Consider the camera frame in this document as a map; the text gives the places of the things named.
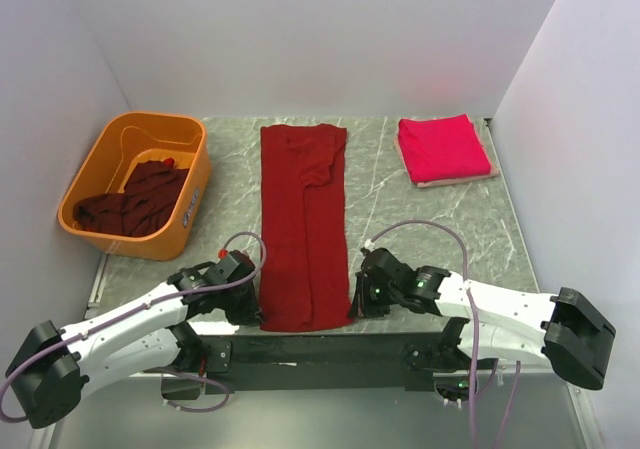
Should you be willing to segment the dark red t-shirt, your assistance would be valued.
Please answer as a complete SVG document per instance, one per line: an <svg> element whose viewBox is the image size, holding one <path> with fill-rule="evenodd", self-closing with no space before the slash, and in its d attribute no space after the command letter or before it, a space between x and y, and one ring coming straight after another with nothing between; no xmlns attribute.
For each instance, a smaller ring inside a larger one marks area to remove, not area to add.
<svg viewBox="0 0 640 449"><path fill-rule="evenodd" d="M346 142L346 130L329 124L272 125L260 132L264 331L320 331L352 321Z"/></svg>

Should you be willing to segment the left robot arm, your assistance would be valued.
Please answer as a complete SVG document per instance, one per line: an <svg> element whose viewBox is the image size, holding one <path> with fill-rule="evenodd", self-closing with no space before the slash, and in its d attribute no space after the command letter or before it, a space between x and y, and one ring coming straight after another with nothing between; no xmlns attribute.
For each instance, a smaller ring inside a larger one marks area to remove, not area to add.
<svg viewBox="0 0 640 449"><path fill-rule="evenodd" d="M149 293L105 314L58 328L34 326L6 372L21 416L8 423L41 429L58 422L92 393L130 375L203 370L212 354L191 327L191 318L225 311L234 324L256 319L253 280L260 270L238 250L217 262L181 269Z"/></svg>

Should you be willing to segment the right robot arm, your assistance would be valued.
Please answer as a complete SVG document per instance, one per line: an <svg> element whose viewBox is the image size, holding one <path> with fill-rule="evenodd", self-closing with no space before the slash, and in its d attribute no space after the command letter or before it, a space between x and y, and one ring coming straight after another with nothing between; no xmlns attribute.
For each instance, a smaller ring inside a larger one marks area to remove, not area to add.
<svg viewBox="0 0 640 449"><path fill-rule="evenodd" d="M364 249L353 315L383 317L399 305L448 323L437 354L448 370L471 358L541 364L588 390L604 386L614 326L579 291L510 290L434 266L413 269L385 248Z"/></svg>

